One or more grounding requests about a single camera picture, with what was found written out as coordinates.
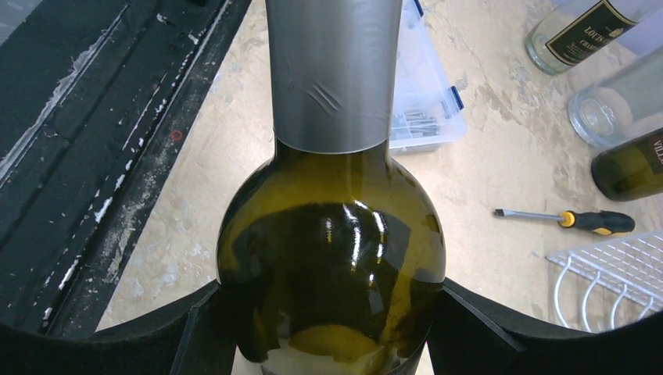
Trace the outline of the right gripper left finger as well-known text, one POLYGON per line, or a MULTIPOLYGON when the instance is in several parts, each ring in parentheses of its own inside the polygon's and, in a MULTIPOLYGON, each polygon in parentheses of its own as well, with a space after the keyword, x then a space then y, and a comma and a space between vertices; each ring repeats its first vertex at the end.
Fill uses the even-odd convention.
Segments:
POLYGON ((229 374, 235 339, 215 283, 85 339, 1 325, 3 374, 229 374))

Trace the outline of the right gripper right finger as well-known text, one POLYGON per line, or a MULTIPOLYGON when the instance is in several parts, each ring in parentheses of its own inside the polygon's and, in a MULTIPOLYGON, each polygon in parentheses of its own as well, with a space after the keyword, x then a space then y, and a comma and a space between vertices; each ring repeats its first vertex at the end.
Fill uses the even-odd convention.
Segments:
POLYGON ((436 374, 660 374, 662 314, 590 334, 525 315, 447 278, 428 352, 436 374))

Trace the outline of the dark bottle silver collar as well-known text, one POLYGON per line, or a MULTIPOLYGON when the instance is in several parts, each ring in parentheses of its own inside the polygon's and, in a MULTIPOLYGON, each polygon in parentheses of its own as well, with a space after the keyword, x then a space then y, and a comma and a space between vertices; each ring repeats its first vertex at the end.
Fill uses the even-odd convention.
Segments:
POLYGON ((266 4, 274 155, 232 198, 217 280, 254 374, 413 374, 443 231, 389 154, 399 1, 266 4))

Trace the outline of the dark labelled wine bottle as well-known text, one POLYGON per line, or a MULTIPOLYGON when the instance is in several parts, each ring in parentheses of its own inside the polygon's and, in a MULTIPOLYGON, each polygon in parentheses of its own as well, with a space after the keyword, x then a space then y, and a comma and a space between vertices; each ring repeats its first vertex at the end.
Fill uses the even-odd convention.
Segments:
POLYGON ((601 152, 590 169, 599 191, 612 201, 630 202, 662 193, 662 129, 601 152))

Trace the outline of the clear bottle silver cap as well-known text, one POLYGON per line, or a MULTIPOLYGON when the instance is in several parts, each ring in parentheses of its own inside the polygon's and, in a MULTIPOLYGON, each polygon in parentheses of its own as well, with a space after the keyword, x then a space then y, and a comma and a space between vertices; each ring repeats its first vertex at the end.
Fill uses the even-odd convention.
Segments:
POLYGON ((577 135, 594 148, 662 128, 662 48, 578 91, 567 113, 577 135))

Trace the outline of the tall clear bottle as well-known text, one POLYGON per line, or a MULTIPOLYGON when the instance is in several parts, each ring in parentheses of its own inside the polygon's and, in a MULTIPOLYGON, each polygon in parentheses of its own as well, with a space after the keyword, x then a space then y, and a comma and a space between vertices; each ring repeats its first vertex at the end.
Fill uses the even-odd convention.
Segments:
POLYGON ((544 73, 557 76, 587 60, 662 9, 661 1, 566 1, 525 37, 525 51, 544 73))

